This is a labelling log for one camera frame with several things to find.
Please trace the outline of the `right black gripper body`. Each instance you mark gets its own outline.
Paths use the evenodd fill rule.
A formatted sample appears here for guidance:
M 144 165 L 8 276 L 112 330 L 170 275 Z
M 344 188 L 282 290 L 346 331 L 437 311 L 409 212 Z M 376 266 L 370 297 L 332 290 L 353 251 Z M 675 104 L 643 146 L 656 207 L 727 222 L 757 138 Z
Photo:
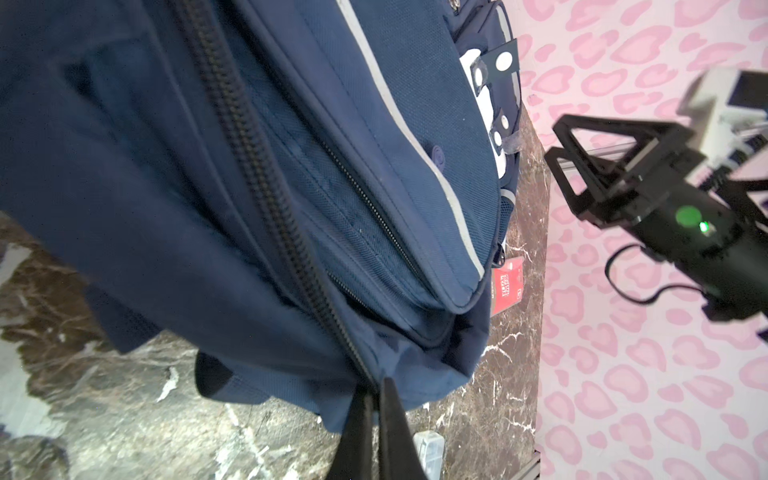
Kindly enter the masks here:
M 674 265 L 706 299 L 713 322 L 767 313 L 767 234 L 688 183 L 669 166 L 634 168 L 627 183 L 628 232 L 659 260 Z

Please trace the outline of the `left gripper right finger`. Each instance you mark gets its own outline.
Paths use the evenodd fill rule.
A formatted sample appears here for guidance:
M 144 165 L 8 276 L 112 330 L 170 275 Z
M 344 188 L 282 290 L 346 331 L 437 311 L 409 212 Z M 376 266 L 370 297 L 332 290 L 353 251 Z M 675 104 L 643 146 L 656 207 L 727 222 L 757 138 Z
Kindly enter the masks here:
M 395 382 L 385 378 L 379 400 L 379 478 L 426 480 Z

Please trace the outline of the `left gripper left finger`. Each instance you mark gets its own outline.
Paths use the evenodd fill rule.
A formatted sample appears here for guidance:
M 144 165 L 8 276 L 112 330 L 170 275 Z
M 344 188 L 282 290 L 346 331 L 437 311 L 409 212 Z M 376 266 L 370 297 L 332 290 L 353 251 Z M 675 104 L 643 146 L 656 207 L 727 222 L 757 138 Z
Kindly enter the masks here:
M 358 387 L 326 480 L 371 480 L 373 462 L 374 396 Z

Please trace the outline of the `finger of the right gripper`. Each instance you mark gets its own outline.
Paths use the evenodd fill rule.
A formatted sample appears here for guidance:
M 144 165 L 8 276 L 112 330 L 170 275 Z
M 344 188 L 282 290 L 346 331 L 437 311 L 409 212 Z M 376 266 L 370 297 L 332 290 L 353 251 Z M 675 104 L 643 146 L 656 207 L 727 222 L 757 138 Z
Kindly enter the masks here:
M 611 160 L 587 152 L 575 132 L 630 137 L 634 144 Z M 678 123 L 565 114 L 553 126 L 561 145 L 545 153 L 570 211 L 598 228 L 629 227 L 669 198 L 704 160 L 688 146 L 694 131 Z

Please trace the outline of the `navy blue student backpack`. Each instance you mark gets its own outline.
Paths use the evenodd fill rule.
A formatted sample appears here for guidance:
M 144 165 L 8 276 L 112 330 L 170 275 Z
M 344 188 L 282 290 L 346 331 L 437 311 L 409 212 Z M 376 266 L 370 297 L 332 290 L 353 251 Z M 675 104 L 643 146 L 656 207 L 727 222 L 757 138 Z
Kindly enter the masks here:
M 519 82 L 468 68 L 514 51 L 499 1 L 5 1 L 1 209 L 207 398 L 417 408 L 488 343 Z

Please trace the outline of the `clear plastic pen case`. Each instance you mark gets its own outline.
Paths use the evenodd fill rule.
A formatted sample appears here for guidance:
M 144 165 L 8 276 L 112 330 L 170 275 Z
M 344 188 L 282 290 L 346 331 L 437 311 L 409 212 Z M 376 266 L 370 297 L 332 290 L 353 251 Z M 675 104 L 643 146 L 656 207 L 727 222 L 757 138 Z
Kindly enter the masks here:
M 436 431 L 417 432 L 413 436 L 419 462 L 428 480 L 440 480 L 442 474 L 445 438 Z

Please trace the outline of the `red small book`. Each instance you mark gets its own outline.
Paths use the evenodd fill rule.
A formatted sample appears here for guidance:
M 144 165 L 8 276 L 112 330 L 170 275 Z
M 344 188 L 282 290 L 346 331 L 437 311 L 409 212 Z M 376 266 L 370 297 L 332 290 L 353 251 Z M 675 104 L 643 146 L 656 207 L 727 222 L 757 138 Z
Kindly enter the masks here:
M 507 259 L 503 266 L 493 269 L 491 287 L 491 316 L 517 305 L 524 293 L 524 257 Z

